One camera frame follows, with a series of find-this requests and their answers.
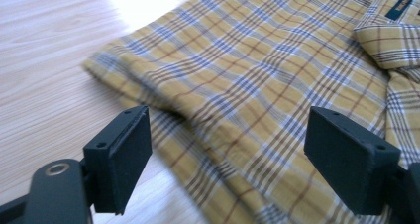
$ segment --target yellow plaid shirt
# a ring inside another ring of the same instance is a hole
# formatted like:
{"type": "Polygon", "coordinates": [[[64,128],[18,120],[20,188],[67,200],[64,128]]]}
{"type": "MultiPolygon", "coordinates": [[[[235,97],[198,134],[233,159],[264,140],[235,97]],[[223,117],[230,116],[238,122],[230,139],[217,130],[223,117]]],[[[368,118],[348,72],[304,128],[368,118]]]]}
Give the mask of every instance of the yellow plaid shirt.
{"type": "Polygon", "coordinates": [[[210,222],[384,222],[355,216],[303,143],[320,106],[420,162],[420,0],[390,20],[397,1],[191,0],[83,67],[151,107],[155,151],[210,222]]]}

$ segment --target wooden surface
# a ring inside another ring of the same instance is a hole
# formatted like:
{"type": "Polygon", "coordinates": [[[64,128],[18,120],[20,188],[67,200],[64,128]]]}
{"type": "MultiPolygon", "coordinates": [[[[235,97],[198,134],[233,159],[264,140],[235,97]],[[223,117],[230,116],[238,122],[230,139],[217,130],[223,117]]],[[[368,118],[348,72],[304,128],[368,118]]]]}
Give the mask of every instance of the wooden surface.
{"type": "MultiPolygon", "coordinates": [[[[83,60],[184,1],[0,0],[0,204],[26,194],[42,165],[80,160],[82,147],[124,109],[82,71],[83,60]]],[[[94,221],[205,222],[156,155],[126,214],[94,221]]]]}

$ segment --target black object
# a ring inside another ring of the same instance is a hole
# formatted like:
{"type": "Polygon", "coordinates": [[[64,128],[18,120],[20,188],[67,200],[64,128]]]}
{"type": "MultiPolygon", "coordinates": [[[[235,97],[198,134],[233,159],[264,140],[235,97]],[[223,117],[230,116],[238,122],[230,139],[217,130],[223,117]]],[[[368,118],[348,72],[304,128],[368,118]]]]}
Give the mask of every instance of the black object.
{"type": "Polygon", "coordinates": [[[152,154],[148,107],[119,114],[84,148],[84,159],[38,169],[30,193],[0,206],[0,223],[92,223],[96,212],[123,214],[152,154]]]}
{"type": "Polygon", "coordinates": [[[420,165],[398,165],[400,151],[340,113],[311,107],[304,152],[355,213],[420,223],[420,165]]]}

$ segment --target plaid fabric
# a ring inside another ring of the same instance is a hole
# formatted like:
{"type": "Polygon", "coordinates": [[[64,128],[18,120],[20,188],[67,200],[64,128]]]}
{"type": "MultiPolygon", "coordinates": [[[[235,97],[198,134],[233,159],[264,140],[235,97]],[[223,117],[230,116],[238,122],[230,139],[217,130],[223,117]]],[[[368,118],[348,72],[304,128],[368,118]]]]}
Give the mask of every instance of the plaid fabric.
{"type": "Polygon", "coordinates": [[[303,143],[316,105],[420,158],[418,28],[382,17],[393,1],[191,0],[83,66],[151,107],[155,150],[211,222],[383,222],[355,216],[303,143]]]}

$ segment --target clothing label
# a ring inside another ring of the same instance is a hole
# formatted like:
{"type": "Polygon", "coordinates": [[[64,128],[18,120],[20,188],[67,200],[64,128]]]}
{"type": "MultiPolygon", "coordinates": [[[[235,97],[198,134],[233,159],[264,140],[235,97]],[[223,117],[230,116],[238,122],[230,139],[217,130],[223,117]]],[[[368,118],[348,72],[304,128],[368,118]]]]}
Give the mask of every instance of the clothing label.
{"type": "Polygon", "coordinates": [[[385,15],[386,18],[397,20],[413,0],[398,0],[398,2],[385,15]]]}

